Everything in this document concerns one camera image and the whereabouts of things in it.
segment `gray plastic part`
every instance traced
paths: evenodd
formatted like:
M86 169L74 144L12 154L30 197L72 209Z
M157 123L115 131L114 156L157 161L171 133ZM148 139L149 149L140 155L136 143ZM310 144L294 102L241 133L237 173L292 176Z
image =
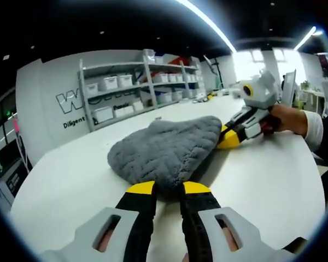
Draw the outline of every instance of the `gray plastic part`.
M137 211L126 211L106 207L75 231L73 242L56 251L45 251L42 261L50 262L123 262L127 240L138 216ZM109 240L107 250L102 253L93 248L99 243L113 216L120 220Z
M214 262L283 262L294 255L286 250L274 250L261 241L260 232L229 207L198 212L210 240ZM232 252L217 219L222 219L240 247Z

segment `quilted gray cloth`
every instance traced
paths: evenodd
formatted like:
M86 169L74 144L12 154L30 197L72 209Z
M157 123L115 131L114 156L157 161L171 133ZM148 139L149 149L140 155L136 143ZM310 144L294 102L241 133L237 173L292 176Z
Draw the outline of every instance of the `quilted gray cloth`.
M156 120L117 142L108 153L108 163L131 184L155 180L168 196L214 150L220 133L221 121L214 116L185 122Z

